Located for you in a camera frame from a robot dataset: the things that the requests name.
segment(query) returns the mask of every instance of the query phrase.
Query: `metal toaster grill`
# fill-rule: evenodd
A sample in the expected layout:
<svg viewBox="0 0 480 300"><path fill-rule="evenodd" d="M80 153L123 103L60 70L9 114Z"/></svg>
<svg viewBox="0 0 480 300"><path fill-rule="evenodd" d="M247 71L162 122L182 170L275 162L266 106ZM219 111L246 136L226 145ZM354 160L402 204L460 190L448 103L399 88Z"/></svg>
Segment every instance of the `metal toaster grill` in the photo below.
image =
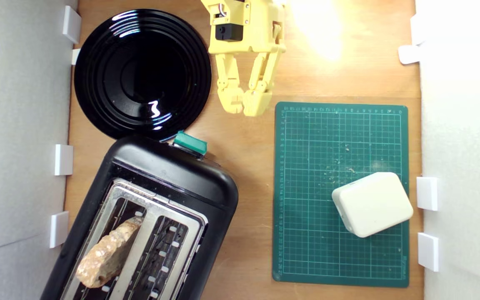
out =
<svg viewBox="0 0 480 300"><path fill-rule="evenodd" d="M75 264L64 300L170 300L189 276L208 224L204 215L172 199L123 179L114 180L95 217L77 262L101 237L133 216L143 216L119 276L102 288L88 289L75 277Z"/></svg>

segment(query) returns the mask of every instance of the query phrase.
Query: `black plate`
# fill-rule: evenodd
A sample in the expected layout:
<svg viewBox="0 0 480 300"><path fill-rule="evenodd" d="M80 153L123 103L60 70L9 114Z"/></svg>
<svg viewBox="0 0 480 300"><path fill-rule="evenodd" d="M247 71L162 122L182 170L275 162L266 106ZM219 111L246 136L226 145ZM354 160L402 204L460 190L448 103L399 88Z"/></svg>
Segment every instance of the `black plate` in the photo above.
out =
<svg viewBox="0 0 480 300"><path fill-rule="evenodd" d="M115 15L92 32L74 78L82 110L103 133L162 141L200 114L211 67L191 25L169 13L139 9Z"/></svg>

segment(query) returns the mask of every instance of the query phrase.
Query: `green cutting mat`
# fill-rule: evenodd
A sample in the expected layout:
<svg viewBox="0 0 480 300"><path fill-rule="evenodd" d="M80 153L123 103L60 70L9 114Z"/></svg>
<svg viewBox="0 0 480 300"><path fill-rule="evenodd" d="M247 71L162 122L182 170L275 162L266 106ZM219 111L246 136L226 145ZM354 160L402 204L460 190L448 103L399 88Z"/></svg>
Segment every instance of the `green cutting mat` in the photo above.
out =
<svg viewBox="0 0 480 300"><path fill-rule="evenodd" d="M408 194L407 108L280 102L275 116L273 278L407 287L408 222L361 239L331 199L379 171L398 174Z"/></svg>

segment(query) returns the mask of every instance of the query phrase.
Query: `white clip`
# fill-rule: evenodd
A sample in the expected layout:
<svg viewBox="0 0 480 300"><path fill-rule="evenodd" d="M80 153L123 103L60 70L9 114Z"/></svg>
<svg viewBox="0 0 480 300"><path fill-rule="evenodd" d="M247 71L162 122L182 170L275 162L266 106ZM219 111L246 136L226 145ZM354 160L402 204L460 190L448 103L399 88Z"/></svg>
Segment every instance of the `white clip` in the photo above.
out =
<svg viewBox="0 0 480 300"><path fill-rule="evenodd" d="M80 48L72 50L72 66L77 63L77 58L79 57Z"/></svg>
<svg viewBox="0 0 480 300"><path fill-rule="evenodd" d="M403 45L398 49L400 62L404 65L417 63L421 59L420 47L416 45Z"/></svg>
<svg viewBox="0 0 480 300"><path fill-rule="evenodd" d="M410 33L413 45L420 45L427 39L429 27L427 26L427 21L421 14L417 13L410 18Z"/></svg>
<svg viewBox="0 0 480 300"><path fill-rule="evenodd" d="M51 216L49 247L55 248L68 237L69 213L63 211Z"/></svg>
<svg viewBox="0 0 480 300"><path fill-rule="evenodd" d="M417 63L421 60L421 45L429 35L427 20L421 14L415 14L410 18L410 32L412 45L403 45L398 49L400 62L404 65Z"/></svg>
<svg viewBox="0 0 480 300"><path fill-rule="evenodd" d="M417 207L438 211L438 178L416 178Z"/></svg>
<svg viewBox="0 0 480 300"><path fill-rule="evenodd" d="M55 176L73 174L73 146L55 146Z"/></svg>
<svg viewBox="0 0 480 300"><path fill-rule="evenodd" d="M64 24L62 25L62 34L64 34L74 44L79 43L80 38L80 15L69 5L64 9Z"/></svg>
<svg viewBox="0 0 480 300"><path fill-rule="evenodd" d="M433 272L438 272L438 238L420 232L417 234L417 262Z"/></svg>

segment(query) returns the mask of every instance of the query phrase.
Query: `toaster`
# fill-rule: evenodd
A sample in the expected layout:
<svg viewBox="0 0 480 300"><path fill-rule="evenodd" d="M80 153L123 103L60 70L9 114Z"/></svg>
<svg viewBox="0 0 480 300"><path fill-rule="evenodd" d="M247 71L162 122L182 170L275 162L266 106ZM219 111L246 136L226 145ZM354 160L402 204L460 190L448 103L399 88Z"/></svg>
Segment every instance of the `toaster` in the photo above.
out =
<svg viewBox="0 0 480 300"><path fill-rule="evenodd" d="M238 202L232 178L204 159L206 143L132 135L106 154L49 277L42 300L199 299ZM122 222L141 227L122 271L86 288L76 268Z"/></svg>

